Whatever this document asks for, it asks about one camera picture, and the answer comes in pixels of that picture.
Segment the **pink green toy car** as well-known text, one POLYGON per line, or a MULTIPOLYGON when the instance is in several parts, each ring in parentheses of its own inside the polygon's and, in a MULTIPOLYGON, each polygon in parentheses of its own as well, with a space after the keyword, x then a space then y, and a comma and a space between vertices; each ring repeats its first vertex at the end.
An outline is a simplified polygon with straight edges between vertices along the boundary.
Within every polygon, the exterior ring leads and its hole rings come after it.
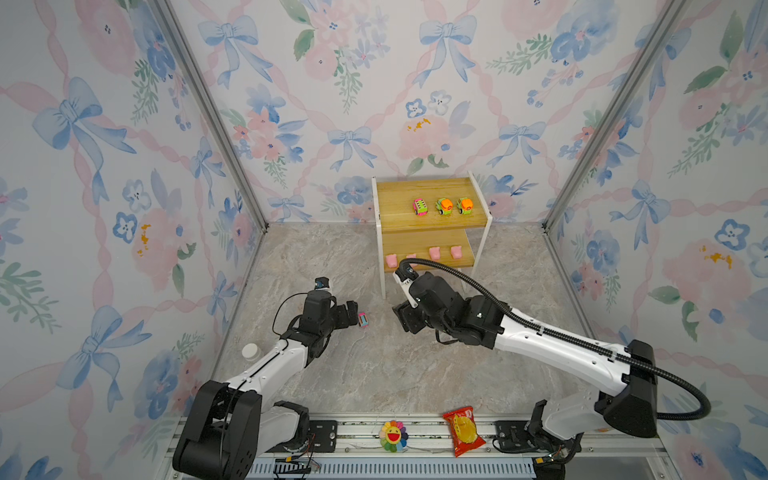
POLYGON ((426 201, 421 198, 413 201, 413 210, 417 216, 425 216, 429 211, 426 201))

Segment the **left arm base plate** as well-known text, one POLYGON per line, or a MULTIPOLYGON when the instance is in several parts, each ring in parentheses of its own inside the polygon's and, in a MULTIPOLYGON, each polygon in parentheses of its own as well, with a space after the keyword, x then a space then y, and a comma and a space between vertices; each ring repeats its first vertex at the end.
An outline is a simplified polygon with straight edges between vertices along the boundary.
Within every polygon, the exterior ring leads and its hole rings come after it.
POLYGON ((333 453, 336 449, 338 422, 336 420, 309 420, 300 423, 295 435, 287 442, 280 443, 269 453, 296 454, 333 453))

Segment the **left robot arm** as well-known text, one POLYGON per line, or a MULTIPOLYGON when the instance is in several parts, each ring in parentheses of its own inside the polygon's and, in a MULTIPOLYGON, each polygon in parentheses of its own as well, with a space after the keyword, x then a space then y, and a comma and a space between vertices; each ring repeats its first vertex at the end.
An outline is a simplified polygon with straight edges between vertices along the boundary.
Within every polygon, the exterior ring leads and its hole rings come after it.
POLYGON ((327 288, 306 292, 302 313, 272 350, 241 374, 201 386, 175 447, 173 469, 198 479, 243 479, 264 453, 308 448, 308 409, 274 397, 324 353, 335 331, 357 325, 358 314, 355 301, 339 303, 327 288))

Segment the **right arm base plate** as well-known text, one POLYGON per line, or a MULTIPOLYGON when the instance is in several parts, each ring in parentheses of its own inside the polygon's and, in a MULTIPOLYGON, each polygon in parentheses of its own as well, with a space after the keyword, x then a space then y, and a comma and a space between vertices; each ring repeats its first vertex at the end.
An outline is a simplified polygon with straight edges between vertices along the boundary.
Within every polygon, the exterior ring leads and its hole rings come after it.
POLYGON ((494 423, 494 446, 502 453, 557 453, 576 448, 581 451, 583 433, 567 440, 559 439, 541 427, 534 427, 528 421, 500 420, 494 423))

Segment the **green orange mixer toy truck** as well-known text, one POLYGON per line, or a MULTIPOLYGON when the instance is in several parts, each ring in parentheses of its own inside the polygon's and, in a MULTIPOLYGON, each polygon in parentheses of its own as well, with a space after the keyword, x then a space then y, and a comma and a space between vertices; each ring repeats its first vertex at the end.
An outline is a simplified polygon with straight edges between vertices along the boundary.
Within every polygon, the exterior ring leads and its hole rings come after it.
POLYGON ((454 204, 449 198, 439 198, 436 201, 436 210, 440 215, 450 215, 453 209, 454 204))

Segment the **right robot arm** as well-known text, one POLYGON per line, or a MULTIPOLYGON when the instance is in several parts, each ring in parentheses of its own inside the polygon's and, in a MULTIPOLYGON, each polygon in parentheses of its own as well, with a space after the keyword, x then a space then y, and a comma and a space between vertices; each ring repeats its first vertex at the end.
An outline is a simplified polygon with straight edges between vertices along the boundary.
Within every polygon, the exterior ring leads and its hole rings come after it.
POLYGON ((499 300, 458 270, 476 290, 465 298, 442 277, 409 264, 393 276, 406 300, 393 311, 403 329, 434 331, 439 343, 461 343, 515 353, 579 378, 587 389, 559 401, 538 401, 527 421, 497 432, 502 452, 546 452, 556 463, 570 459, 584 433, 610 428, 636 438, 653 438, 659 422, 707 417, 711 402, 699 388, 657 367, 653 348, 634 340, 627 346, 579 336, 524 314, 499 300))

